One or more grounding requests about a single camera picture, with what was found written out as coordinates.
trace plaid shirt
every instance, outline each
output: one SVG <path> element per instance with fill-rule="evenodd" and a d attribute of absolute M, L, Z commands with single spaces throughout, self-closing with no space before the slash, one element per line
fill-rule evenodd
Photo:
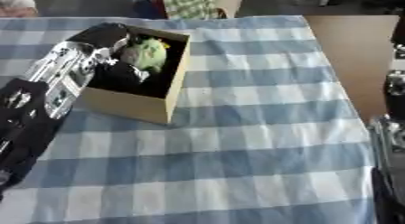
<path fill-rule="evenodd" d="M 163 0 L 170 19 L 218 18 L 214 0 Z"/>

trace green plush toy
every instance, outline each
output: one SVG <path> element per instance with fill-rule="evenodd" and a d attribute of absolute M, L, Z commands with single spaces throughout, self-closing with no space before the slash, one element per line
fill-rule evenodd
<path fill-rule="evenodd" d="M 167 44 L 150 38 L 143 40 L 140 44 L 126 48 L 121 56 L 125 61 L 140 70 L 153 70 L 159 73 L 165 64 Z"/>

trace robotic hand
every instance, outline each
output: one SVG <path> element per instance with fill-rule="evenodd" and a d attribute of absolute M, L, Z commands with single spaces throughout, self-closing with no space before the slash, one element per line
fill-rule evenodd
<path fill-rule="evenodd" d="M 380 224 L 405 223 L 405 17 L 392 36 L 394 58 L 383 93 L 388 114 L 370 124 L 376 166 L 372 184 Z"/>
<path fill-rule="evenodd" d="M 135 39 L 123 24 L 90 27 L 0 89 L 0 198 L 30 172 L 94 77 L 134 84 L 149 76 L 112 57 Z"/>

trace blue checkered tablecloth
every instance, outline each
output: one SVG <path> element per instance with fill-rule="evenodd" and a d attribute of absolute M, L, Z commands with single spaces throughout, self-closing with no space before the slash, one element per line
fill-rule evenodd
<path fill-rule="evenodd" d="M 0 85 L 105 21 L 192 35 L 173 123 L 76 107 L 1 223 L 373 223 L 367 131 L 301 16 L 2 19 Z"/>

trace floor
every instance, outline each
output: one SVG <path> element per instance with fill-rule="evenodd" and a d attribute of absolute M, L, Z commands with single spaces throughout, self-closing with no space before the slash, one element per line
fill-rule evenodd
<path fill-rule="evenodd" d="M 131 0 L 35 0 L 42 16 L 136 17 Z M 319 7 L 316 0 L 243 0 L 238 17 L 270 14 L 380 14 L 365 10 L 362 0 L 344 0 L 341 5 Z"/>

